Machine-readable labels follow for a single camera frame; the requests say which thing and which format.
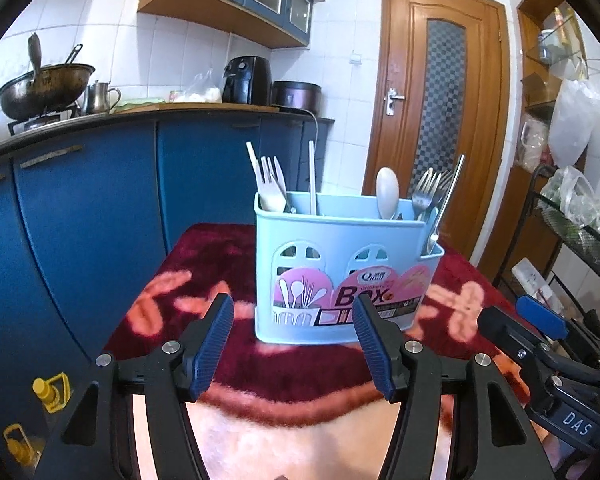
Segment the steel fork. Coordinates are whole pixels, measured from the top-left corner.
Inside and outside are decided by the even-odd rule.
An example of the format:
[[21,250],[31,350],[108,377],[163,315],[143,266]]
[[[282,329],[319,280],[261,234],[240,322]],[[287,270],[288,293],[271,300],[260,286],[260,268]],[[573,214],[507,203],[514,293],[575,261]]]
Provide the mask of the steel fork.
[[436,195],[441,180],[440,172],[429,168],[420,178],[412,194],[414,219],[419,220],[429,208]]
[[438,182],[436,192],[434,193],[434,198],[431,201],[433,205],[439,203],[440,200],[442,200],[444,194],[446,193],[446,190],[448,189],[451,183],[452,177],[452,170],[445,171],[443,174],[440,174],[440,180]]

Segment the beige spoon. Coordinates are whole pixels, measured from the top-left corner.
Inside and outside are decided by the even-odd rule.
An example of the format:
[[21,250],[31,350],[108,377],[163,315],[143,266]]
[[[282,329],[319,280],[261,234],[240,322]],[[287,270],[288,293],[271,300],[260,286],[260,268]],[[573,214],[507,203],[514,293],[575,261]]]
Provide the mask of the beige spoon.
[[382,167],[376,176],[376,198],[380,218],[390,220],[396,214],[400,200],[398,177],[389,167]]

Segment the beige handled fork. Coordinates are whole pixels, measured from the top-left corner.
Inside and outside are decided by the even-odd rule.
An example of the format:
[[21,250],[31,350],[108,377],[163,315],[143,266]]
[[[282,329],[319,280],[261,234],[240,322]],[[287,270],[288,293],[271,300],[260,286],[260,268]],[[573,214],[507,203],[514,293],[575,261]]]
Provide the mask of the beige handled fork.
[[260,201],[263,210],[272,212],[284,212],[286,209],[286,195],[279,187],[276,177],[274,177],[271,159],[261,157],[261,166],[263,171],[263,184],[260,187]]

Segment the light wooden chopstick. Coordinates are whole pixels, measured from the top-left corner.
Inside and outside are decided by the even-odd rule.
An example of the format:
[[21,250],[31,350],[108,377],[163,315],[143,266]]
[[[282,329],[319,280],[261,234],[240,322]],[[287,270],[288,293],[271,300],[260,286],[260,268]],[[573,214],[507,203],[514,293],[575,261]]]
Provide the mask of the light wooden chopstick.
[[309,140],[310,214],[317,215],[315,143]]

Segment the white power strip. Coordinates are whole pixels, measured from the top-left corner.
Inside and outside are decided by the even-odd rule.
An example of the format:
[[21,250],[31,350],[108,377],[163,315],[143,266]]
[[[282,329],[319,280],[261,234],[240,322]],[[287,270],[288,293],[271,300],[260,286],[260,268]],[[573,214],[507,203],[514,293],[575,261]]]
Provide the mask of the white power strip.
[[522,258],[516,263],[512,267],[512,273],[527,295],[539,301],[540,304],[544,304],[545,307],[555,313],[564,313],[565,308],[554,293],[554,290],[550,288],[546,279],[542,277],[540,271],[528,258]]

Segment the red floral plush cloth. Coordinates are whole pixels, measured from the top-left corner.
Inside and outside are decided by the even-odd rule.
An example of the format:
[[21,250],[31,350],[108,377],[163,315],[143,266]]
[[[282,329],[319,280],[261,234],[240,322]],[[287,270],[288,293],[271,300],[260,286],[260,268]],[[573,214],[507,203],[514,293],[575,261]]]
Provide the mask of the red floral plush cloth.
[[220,292],[235,319],[209,390],[188,407],[215,479],[373,479],[398,409],[361,348],[265,344],[254,333],[256,230],[191,226],[132,303],[106,348],[143,356],[181,335]]

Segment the light blue utensil box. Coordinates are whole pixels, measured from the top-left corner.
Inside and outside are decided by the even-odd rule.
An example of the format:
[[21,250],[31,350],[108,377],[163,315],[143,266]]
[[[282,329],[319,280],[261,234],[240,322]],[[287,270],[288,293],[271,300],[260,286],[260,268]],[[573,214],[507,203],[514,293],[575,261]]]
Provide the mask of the light blue utensil box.
[[291,211],[257,207],[254,332],[267,344],[350,344],[357,296],[408,330],[444,254],[410,200],[380,218],[373,196],[291,192]]

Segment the yellow bottle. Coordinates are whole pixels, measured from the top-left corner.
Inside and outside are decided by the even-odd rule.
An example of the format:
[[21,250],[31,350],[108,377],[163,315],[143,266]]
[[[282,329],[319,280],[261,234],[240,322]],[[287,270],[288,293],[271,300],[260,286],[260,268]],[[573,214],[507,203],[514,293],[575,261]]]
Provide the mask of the yellow bottle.
[[60,408],[61,395],[59,390],[48,380],[41,377],[32,382],[32,391],[43,404],[47,413],[55,413]]

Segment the blue base cabinets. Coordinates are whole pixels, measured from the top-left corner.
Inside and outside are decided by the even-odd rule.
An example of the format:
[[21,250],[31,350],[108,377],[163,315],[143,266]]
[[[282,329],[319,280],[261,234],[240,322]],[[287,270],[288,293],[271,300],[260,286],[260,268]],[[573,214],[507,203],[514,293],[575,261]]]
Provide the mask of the blue base cabinets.
[[250,224],[247,148],[306,182],[329,121],[288,113],[81,117],[0,141],[0,446],[46,436],[35,377],[78,382],[180,236]]

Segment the white plastic bag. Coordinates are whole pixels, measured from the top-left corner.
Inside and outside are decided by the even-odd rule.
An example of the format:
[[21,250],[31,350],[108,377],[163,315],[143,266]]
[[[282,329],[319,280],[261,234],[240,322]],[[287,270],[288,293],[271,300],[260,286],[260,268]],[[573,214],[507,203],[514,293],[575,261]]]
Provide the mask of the white plastic bag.
[[560,85],[550,120],[547,143],[558,168],[578,161],[599,121],[600,94],[588,78],[588,64],[580,58],[574,78]]

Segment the wooden door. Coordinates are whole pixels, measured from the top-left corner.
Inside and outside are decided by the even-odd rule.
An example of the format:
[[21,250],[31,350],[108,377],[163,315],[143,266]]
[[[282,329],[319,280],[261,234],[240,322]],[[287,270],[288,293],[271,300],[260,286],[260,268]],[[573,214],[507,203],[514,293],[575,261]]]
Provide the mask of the wooden door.
[[424,172],[464,162],[440,224],[470,257],[491,203],[506,133],[509,47],[493,0],[381,0],[379,67],[363,191],[391,168],[402,196]]

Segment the dark rice cooker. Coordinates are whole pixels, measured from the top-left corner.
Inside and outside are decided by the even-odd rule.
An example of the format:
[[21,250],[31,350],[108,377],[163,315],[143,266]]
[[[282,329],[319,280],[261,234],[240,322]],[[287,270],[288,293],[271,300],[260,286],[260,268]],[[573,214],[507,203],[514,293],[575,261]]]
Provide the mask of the dark rice cooker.
[[276,80],[271,87],[272,103],[320,114],[322,87],[304,81]]

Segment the black air fryer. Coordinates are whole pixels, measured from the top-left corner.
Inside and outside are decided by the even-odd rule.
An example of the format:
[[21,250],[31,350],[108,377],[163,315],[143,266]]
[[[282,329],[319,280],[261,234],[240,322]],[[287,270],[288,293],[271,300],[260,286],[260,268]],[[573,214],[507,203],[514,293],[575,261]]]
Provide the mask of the black air fryer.
[[224,103],[268,106],[271,69],[266,58],[257,55],[232,58],[224,68]]

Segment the steel kettle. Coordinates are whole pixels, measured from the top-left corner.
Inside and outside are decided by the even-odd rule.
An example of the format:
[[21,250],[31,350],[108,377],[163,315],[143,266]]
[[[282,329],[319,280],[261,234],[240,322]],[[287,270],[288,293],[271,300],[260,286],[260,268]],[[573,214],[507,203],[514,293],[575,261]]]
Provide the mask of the steel kettle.
[[109,82],[96,80],[84,92],[83,115],[108,114],[121,100],[121,91],[110,86]]

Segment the black wok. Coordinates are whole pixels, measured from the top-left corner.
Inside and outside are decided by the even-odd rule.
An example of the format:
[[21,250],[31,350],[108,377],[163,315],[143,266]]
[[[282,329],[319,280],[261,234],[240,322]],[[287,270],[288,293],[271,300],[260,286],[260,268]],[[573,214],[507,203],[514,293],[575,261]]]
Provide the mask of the black wok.
[[2,112],[15,122],[26,122],[76,102],[95,71],[90,64],[74,62],[82,47],[77,44],[65,63],[43,66],[40,38],[31,35],[28,53],[33,70],[1,86]]

